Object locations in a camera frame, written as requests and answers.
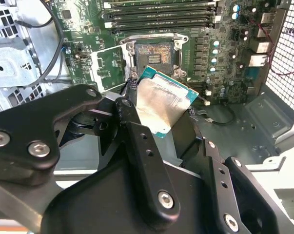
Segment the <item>green circuit board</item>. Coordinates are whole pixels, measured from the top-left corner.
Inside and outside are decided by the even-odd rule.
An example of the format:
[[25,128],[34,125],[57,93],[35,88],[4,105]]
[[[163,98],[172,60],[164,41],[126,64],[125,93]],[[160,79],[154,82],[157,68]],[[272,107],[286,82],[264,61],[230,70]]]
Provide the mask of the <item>green circuit board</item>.
[[[245,58],[251,39],[260,37],[251,22],[273,9],[264,0],[51,0],[50,4],[63,27],[65,62],[74,84],[118,91],[148,65],[198,91],[211,104],[246,101],[261,69],[248,67]],[[273,18],[265,18],[263,27],[270,30]]]

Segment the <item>connector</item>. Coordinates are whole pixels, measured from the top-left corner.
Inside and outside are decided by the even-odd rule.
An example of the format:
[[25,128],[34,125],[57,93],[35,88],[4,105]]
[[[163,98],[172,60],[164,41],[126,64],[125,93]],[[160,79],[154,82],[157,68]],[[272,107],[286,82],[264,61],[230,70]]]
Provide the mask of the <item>connector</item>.
[[206,96],[211,96],[212,95],[212,91],[210,91],[210,90],[205,90],[205,95]]
[[209,105],[211,105],[211,102],[210,102],[210,101],[207,101],[207,100],[205,100],[205,101],[204,101],[204,105],[205,105],[205,106],[209,106]]

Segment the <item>screw hole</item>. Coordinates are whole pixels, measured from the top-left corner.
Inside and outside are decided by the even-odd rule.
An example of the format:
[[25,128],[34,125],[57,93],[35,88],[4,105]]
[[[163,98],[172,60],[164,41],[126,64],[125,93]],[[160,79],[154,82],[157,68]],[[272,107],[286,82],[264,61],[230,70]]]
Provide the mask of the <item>screw hole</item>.
[[227,184],[225,183],[225,182],[221,182],[221,185],[225,188],[225,189],[227,189],[228,188],[228,186],[227,186]]
[[105,130],[108,127],[108,124],[106,122],[101,122],[99,125],[99,130]]
[[144,133],[141,133],[140,136],[141,136],[141,138],[144,139],[144,140],[147,139],[147,136],[146,136]]
[[146,150],[146,154],[147,154],[148,156],[153,156],[153,155],[154,155],[153,152],[152,152],[151,150]]
[[123,99],[122,102],[123,102],[123,104],[125,106],[128,106],[128,107],[131,107],[132,106],[132,104],[128,100],[126,100],[126,99]]
[[93,97],[96,97],[96,96],[97,96],[96,92],[95,92],[94,90],[92,90],[92,89],[87,89],[86,92],[87,92],[90,96],[93,96]]

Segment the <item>black plastic bracket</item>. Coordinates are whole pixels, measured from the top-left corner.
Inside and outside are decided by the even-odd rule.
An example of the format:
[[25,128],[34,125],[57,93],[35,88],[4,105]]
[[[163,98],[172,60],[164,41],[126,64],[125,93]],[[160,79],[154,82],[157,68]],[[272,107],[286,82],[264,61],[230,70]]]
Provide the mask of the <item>black plastic bracket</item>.
[[[116,107],[121,129],[126,137],[126,151],[141,216],[154,229],[166,229],[178,219],[180,203],[157,145],[150,129],[141,125],[132,102],[118,98]],[[161,204],[161,192],[171,196],[172,207],[166,208]]]
[[247,228],[252,233],[294,234],[294,225],[246,166],[234,157],[227,158],[225,165],[230,170],[241,217]]
[[[8,134],[10,140],[0,147],[0,180],[24,185],[46,182],[60,155],[55,125],[62,136],[74,115],[96,108],[101,99],[94,88],[77,85],[1,112],[0,132]],[[48,155],[29,154],[29,145],[37,141],[48,146]]]

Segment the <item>capacitor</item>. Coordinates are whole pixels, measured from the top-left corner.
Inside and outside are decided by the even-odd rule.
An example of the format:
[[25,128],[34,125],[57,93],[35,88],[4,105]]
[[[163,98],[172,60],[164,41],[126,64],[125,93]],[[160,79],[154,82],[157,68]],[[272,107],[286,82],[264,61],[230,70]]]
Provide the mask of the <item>capacitor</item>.
[[234,53],[229,53],[230,58],[235,59],[236,55]]
[[245,36],[248,35],[249,32],[250,32],[250,31],[249,31],[248,29],[244,29],[244,28],[241,29],[241,33],[242,33],[243,35],[245,35]]
[[70,49],[70,48],[66,48],[66,49],[65,49],[65,53],[66,53],[67,55],[71,54],[71,49]]
[[219,46],[219,41],[218,41],[218,40],[215,40],[215,41],[213,42],[213,46],[218,47],[218,46]]
[[243,41],[247,41],[248,40],[248,37],[247,36],[245,36],[245,35],[240,35],[240,38],[243,40]]
[[220,87],[220,92],[221,92],[221,93],[225,93],[225,92],[226,92],[226,88],[225,88],[225,86],[222,85],[222,86]]
[[242,63],[237,63],[236,65],[239,69],[242,69],[244,67],[244,65]]
[[217,55],[218,54],[218,50],[217,49],[212,50],[212,54],[213,55]]
[[234,5],[233,6],[233,12],[238,12],[240,10],[240,6],[239,5]]
[[211,81],[211,79],[210,79],[209,77],[206,78],[205,82],[206,82],[207,84],[211,84],[211,83],[212,83],[212,81]]
[[233,19],[233,20],[235,20],[235,19],[237,19],[238,18],[238,13],[233,13],[232,15],[231,15],[231,18]]
[[249,12],[252,12],[252,13],[255,13],[255,12],[256,12],[256,7],[249,6],[249,7],[248,7],[248,11],[249,11]]

